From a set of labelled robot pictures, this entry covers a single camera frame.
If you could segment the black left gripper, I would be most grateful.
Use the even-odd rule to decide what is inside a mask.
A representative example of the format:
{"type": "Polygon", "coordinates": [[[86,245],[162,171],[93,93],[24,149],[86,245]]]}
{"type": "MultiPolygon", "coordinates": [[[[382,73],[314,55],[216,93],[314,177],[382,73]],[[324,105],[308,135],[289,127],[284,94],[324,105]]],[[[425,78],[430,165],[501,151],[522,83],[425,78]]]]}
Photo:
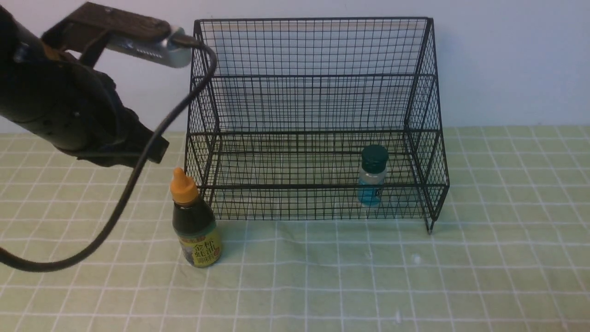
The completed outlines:
{"type": "Polygon", "coordinates": [[[41,136],[58,150],[100,166],[133,167],[144,149],[160,163],[169,142],[124,106],[107,74],[67,61],[42,62],[55,103],[42,118],[41,136]]]}

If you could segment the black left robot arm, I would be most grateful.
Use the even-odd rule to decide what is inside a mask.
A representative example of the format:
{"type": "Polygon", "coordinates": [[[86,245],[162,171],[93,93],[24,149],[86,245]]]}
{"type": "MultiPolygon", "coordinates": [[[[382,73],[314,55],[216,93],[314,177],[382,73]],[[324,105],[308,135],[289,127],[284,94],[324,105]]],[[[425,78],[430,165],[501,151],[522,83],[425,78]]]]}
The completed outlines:
{"type": "Polygon", "coordinates": [[[94,66],[116,38],[156,44],[171,32],[164,20],[86,2],[38,37],[2,8],[2,118],[76,159],[135,166],[153,131],[94,66]]]}

